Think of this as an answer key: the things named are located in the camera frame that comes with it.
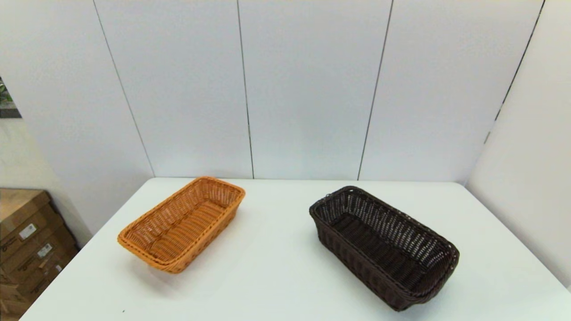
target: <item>dark brown wicker basket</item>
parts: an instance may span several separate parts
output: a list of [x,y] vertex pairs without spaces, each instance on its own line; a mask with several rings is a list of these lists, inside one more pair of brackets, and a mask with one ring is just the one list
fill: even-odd
[[327,195],[309,213],[322,244],[396,311],[432,299],[458,264],[452,243],[358,187]]

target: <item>basket bottom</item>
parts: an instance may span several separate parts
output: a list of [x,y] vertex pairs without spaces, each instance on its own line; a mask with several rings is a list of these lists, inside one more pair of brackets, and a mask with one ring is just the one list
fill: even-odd
[[349,213],[341,215],[332,223],[332,227],[361,249],[393,280],[409,289],[414,289],[427,273],[424,266],[379,238],[373,228]]
[[210,200],[204,201],[151,244],[148,249],[149,254],[160,260],[176,258],[190,243],[198,240],[202,232],[218,219],[222,211],[224,207]]

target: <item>basket rim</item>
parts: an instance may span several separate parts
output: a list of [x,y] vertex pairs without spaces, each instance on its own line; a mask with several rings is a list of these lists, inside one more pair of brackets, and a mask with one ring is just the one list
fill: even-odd
[[[388,207],[390,210],[394,210],[396,211],[399,215],[403,215],[405,216],[408,220],[410,220],[413,224],[415,224],[417,227],[421,228],[422,230],[424,230],[427,233],[430,233],[431,235],[435,236],[437,239],[439,239],[440,241],[442,241],[444,243],[444,245],[448,246],[450,248],[450,252],[453,254],[453,259],[451,260],[450,264],[448,264],[447,267],[447,271],[445,271],[439,278],[438,280],[435,282],[435,285],[430,287],[429,289],[422,291],[422,292],[417,292],[417,291],[412,291],[408,288],[406,288],[405,286],[403,286],[400,282],[396,281],[392,276],[390,276],[389,274],[387,274],[383,268],[381,268],[377,263],[375,263],[367,254],[363,253],[363,251],[356,247],[350,240],[348,240],[343,234],[339,233],[337,230],[335,230],[333,227],[331,227],[329,224],[327,224],[324,220],[322,220],[321,217],[319,217],[316,213],[316,209],[318,206],[326,203],[327,201],[331,200],[333,197],[338,196],[339,194],[342,194],[348,190],[359,190],[360,192],[362,192],[365,197],[369,198],[369,200],[372,200],[374,202],[379,202],[381,203],[383,206]],[[351,248],[353,248],[354,250],[356,250],[363,258],[365,258],[367,260],[367,262],[369,262],[371,265],[374,266],[375,270],[380,272],[381,274],[383,274],[392,284],[394,284],[400,291],[402,291],[403,293],[405,293],[407,296],[411,297],[411,298],[417,298],[417,299],[422,299],[423,297],[430,295],[431,292],[437,288],[441,282],[443,280],[446,280],[449,275],[451,274],[450,270],[454,270],[458,264],[459,261],[459,257],[460,257],[460,252],[458,251],[458,249],[456,248],[456,246],[450,242],[449,240],[445,239],[443,236],[441,236],[440,234],[438,234],[437,232],[433,231],[431,228],[427,227],[426,225],[420,223],[419,221],[413,219],[412,217],[410,217],[408,214],[394,208],[393,206],[391,206],[390,204],[385,203],[384,201],[380,200],[379,198],[375,197],[374,195],[370,194],[369,192],[363,190],[360,187],[356,187],[356,186],[345,186],[340,188],[339,190],[327,194],[325,197],[321,198],[320,200],[318,200],[317,202],[315,202],[310,208],[309,208],[309,214],[311,215],[311,217],[315,220],[318,221],[320,224],[322,224],[329,232],[332,232],[334,234],[336,234],[337,236],[339,236],[342,240],[344,240]]]
[[[212,222],[196,239],[196,241],[190,243],[179,255],[177,255],[176,257],[170,259],[170,260],[161,260],[158,259],[152,255],[150,255],[147,251],[145,251],[144,249],[140,248],[139,246],[135,245],[131,240],[129,240],[126,235],[127,233],[129,233],[137,224],[139,224],[141,221],[143,221],[144,219],[148,218],[149,216],[153,215],[155,212],[159,211],[161,208],[163,208],[164,206],[166,206],[166,204],[170,203],[172,200],[174,200],[175,198],[179,197],[180,194],[184,193],[185,191],[187,191],[189,188],[191,188],[192,186],[205,181],[205,180],[210,180],[212,182],[216,182],[218,184],[222,184],[225,185],[226,187],[232,188],[234,190],[238,190],[239,191],[239,195],[238,197],[232,202],[230,203],[226,209],[218,216],[218,218]],[[213,228],[215,228],[222,220],[223,218],[227,217],[230,212],[237,206],[239,205],[242,200],[244,199],[244,197],[246,196],[246,191],[239,187],[236,186],[234,184],[225,182],[221,179],[212,177],[212,176],[200,176],[197,177],[195,179],[193,179],[190,183],[186,184],[185,186],[183,186],[181,189],[179,189],[178,191],[174,192],[172,195],[170,195],[168,198],[166,198],[165,200],[163,200],[162,202],[160,202],[159,204],[157,204],[155,207],[153,207],[152,209],[148,210],[145,214],[141,215],[139,218],[137,218],[136,220],[134,220],[133,222],[131,222],[129,225],[127,225],[117,236],[117,241],[119,242],[119,244],[121,244],[121,246],[123,246],[124,248],[126,248],[127,250],[129,250],[129,252],[135,254],[136,256],[138,256],[139,258],[143,259],[144,261],[147,262],[153,262],[153,264],[156,264],[158,266],[161,266],[163,268],[167,268],[170,267],[173,264],[177,264],[181,258],[183,258],[189,251],[191,251],[196,244],[202,240],[204,238],[205,235],[207,235]]]

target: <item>panel seam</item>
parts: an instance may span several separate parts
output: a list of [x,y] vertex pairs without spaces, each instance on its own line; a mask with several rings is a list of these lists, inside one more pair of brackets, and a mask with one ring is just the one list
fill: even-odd
[[117,65],[115,64],[115,59],[113,58],[113,54],[111,53],[111,47],[109,46],[109,41],[107,41],[107,35],[105,34],[105,29],[103,28],[103,24],[101,23],[101,17],[99,16],[99,10],[97,10],[97,5],[95,4],[95,0],[93,0],[93,7],[95,8],[95,13],[97,14],[97,19],[99,20],[99,25],[101,27],[101,32],[103,33],[103,38],[105,39],[105,44],[107,45],[107,50],[109,51],[109,56],[111,57],[113,68],[115,69],[117,79],[119,80],[119,85],[121,86],[121,90],[123,91],[123,96],[125,97],[125,101],[127,102],[129,113],[131,114],[131,118],[133,119],[133,124],[135,124],[135,129],[137,130],[137,134],[139,135],[141,145],[143,146],[144,154],[147,157],[148,165],[151,168],[152,176],[156,177],[155,170],[152,168],[151,159],[148,156],[147,147],[145,147],[144,145],[143,137],[141,136],[139,126],[137,125],[137,121],[135,120],[135,115],[133,114],[133,110],[131,108],[131,103],[129,103],[129,99],[127,98],[127,93],[125,92],[125,88],[123,87],[123,82],[121,81],[121,76],[119,75],[119,70],[117,69]]
[[244,97],[246,99],[246,120],[248,122],[248,140],[250,141],[250,162],[252,164],[252,179],[254,177],[254,154],[252,152],[252,134],[250,131],[250,111],[248,109],[248,90],[246,88],[246,66],[244,64],[244,44],[242,44],[242,23],[240,21],[240,1],[236,0],[238,9],[238,31],[240,32],[240,52],[242,54],[242,75],[244,76]]
[[365,147],[367,146],[367,138],[369,137],[369,127],[371,126],[371,117],[373,116],[373,107],[375,106],[375,98],[377,96],[377,86],[379,85],[379,77],[381,74],[381,65],[383,64],[383,57],[385,56],[385,48],[387,46],[387,38],[389,35],[389,26],[391,24],[392,8],[395,0],[391,0],[391,8],[389,9],[389,18],[387,20],[387,29],[385,30],[385,39],[383,40],[383,50],[381,51],[381,59],[379,61],[379,70],[377,72],[377,81],[375,82],[375,90],[373,92],[373,101],[371,102],[371,110],[369,111],[369,122],[367,123],[367,132],[365,133],[365,142],[363,143],[363,152],[361,153],[361,162],[359,163],[359,172],[357,173],[357,180],[361,178],[361,168],[363,167],[363,158],[365,157]]
[[512,81],[511,81],[511,83],[509,83],[508,91],[506,91],[506,93],[505,93],[504,100],[501,102],[500,109],[498,109],[498,113],[496,114],[496,118],[494,119],[494,121],[496,121],[498,119],[498,116],[500,115],[500,111],[504,107],[505,100],[508,99],[508,94],[509,94],[509,91],[512,89],[513,82],[516,80],[517,72],[520,71],[521,63],[524,61],[525,53],[528,51],[529,43],[532,41],[533,33],[535,32],[535,28],[537,27],[537,23],[539,22],[539,17],[541,16],[541,11],[543,10],[544,4],[545,4],[545,0],[543,0],[543,2],[541,3],[539,13],[537,14],[536,22],[533,25],[532,33],[531,33],[531,35],[529,35],[528,43],[525,45],[524,53],[521,55],[520,63],[517,65],[516,72],[513,74]]

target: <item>rectangular basket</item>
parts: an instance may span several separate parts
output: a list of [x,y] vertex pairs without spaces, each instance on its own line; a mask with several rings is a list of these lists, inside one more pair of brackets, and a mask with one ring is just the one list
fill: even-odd
[[222,180],[197,178],[129,224],[118,242],[150,266],[180,273],[228,226],[245,195]]
[[309,213],[322,244],[396,311],[432,299],[458,264],[452,243],[358,187],[327,195]]

